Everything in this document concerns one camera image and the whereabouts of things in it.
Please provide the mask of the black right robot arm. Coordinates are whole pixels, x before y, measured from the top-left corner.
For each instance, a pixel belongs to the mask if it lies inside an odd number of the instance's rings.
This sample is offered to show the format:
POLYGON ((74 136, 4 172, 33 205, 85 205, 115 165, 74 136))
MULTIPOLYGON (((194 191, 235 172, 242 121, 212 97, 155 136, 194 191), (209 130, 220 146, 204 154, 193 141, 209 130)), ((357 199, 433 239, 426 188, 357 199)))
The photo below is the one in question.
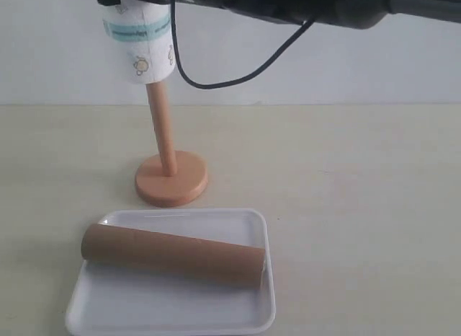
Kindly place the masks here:
MULTIPOLYGON (((104 6, 121 0, 97 0, 104 6)), ((224 9, 255 19, 300 25, 314 14, 318 22, 359 30, 376 25, 388 14, 407 14, 446 22, 460 22, 460 0, 138 0, 172 2, 224 9)))

